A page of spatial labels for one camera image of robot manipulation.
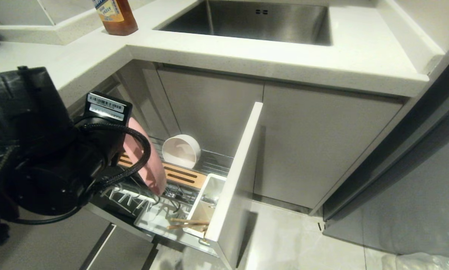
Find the sticker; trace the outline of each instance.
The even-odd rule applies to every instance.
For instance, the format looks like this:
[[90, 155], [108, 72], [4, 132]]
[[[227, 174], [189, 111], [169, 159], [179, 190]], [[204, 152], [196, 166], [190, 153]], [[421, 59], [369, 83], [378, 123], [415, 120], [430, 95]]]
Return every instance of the sticker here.
[[118, 111], [120, 113], [122, 113], [125, 110], [125, 106], [123, 104], [113, 101], [111, 99], [107, 99], [105, 97], [100, 97], [96, 94], [92, 94], [92, 93], [88, 94], [87, 100], [91, 103], [106, 107], [113, 111]]
[[103, 22], [122, 22], [125, 20], [116, 0], [93, 0], [93, 3]]
[[111, 109], [106, 109], [106, 108], [96, 105], [96, 104], [91, 104], [91, 106], [89, 106], [89, 111], [92, 111], [94, 113], [99, 113], [100, 115], [108, 116], [113, 119], [117, 119], [119, 121], [123, 121], [125, 118], [125, 115], [122, 113], [118, 113]]

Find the chopsticks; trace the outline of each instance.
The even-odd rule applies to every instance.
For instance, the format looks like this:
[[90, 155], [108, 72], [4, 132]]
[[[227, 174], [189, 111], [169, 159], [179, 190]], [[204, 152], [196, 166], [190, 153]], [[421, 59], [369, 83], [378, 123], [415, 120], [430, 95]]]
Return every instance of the chopsticks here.
[[170, 222], [183, 222], [187, 224], [180, 224], [180, 225], [170, 225], [166, 227], [168, 230], [174, 230], [174, 229], [180, 229], [180, 228], [190, 228], [190, 227], [197, 227], [197, 226], [206, 226], [206, 229], [209, 225], [209, 221], [206, 220], [193, 220], [193, 219], [170, 219]]

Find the gray refrigerator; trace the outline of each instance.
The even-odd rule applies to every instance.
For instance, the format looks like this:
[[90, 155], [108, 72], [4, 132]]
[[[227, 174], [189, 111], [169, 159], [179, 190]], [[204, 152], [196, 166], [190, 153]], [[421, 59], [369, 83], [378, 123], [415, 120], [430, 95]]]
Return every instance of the gray refrigerator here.
[[323, 211], [327, 236], [449, 257], [449, 66]]

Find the sauce bottle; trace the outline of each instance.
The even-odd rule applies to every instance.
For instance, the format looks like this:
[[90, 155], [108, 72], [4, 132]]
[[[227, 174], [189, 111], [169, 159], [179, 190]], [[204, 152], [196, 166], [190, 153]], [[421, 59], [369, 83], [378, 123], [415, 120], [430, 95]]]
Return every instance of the sauce bottle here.
[[110, 35], [127, 36], [137, 30], [128, 0], [93, 0], [104, 28]]

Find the quartz countertop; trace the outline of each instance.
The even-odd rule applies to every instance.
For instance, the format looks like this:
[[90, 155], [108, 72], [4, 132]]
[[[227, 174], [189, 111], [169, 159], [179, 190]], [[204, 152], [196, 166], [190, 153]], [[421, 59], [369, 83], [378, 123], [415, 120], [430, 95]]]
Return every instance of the quartz countertop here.
[[46, 67], [66, 106], [133, 59], [404, 97], [423, 90], [427, 75], [370, 1], [317, 2], [329, 5], [332, 46], [154, 30], [199, 3], [156, 0], [133, 12], [139, 30], [129, 36], [101, 27], [65, 46], [1, 42], [0, 72]]

